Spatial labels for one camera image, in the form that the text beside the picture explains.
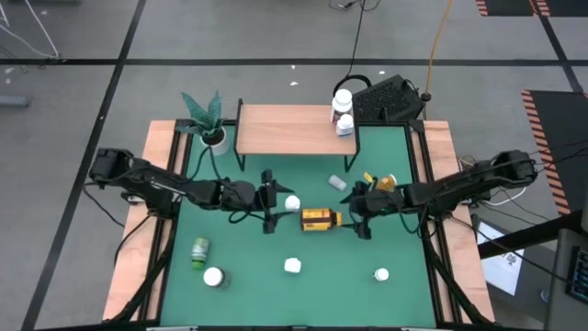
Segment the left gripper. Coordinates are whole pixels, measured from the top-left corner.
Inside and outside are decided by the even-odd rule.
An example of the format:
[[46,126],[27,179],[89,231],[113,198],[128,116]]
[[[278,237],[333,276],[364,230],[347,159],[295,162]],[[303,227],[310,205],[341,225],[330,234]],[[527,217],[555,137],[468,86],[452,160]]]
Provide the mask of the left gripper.
[[293,189],[286,188],[273,179],[272,171],[270,169],[266,169],[261,173],[261,186],[256,190],[256,205],[264,213],[264,234],[272,234],[276,228],[276,221],[280,218],[296,213],[295,211],[282,211],[272,214],[270,203],[275,200],[271,195],[272,189],[276,193],[294,193]]

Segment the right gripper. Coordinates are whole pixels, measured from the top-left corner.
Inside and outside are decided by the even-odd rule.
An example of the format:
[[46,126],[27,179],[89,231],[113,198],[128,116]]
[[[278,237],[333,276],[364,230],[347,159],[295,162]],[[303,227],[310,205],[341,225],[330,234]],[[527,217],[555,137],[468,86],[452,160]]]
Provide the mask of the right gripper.
[[360,239],[370,239],[369,220],[398,213],[403,208],[403,195],[399,190],[381,190],[372,188],[364,182],[356,182],[356,192],[341,200],[341,203],[353,202],[356,202],[356,214],[361,217],[361,222],[342,224],[342,227],[356,228],[356,234]]

